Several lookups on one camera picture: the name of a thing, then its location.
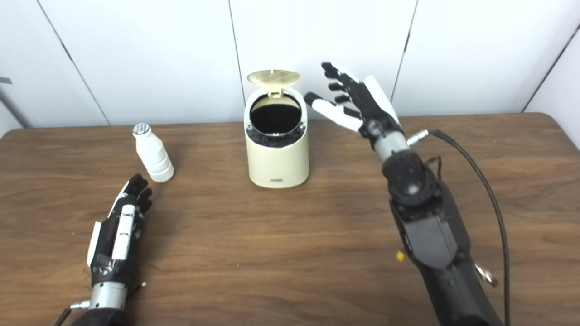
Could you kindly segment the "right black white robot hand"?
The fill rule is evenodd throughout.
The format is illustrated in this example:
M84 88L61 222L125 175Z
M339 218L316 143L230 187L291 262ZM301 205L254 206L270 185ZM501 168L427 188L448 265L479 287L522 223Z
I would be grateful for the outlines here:
M333 101L309 91L306 104L317 113L348 130L358 132L373 147L380 138L404 130L386 94L373 76L360 80L346 68L333 62L321 62L324 75L331 82L330 91L339 91Z

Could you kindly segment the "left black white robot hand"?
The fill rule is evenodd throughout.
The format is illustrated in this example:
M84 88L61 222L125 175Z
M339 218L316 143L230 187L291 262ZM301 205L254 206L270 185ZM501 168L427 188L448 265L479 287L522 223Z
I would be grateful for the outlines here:
M92 286L117 282L130 288L136 283L139 276L138 243L144 231L145 215L153 205L150 198L152 194L147 179L139 173L133 175L120 190L107 219L95 224L97 235L92 237L88 252ZM134 207L135 214L130 228L127 257L118 259L113 257L113 249L124 206Z

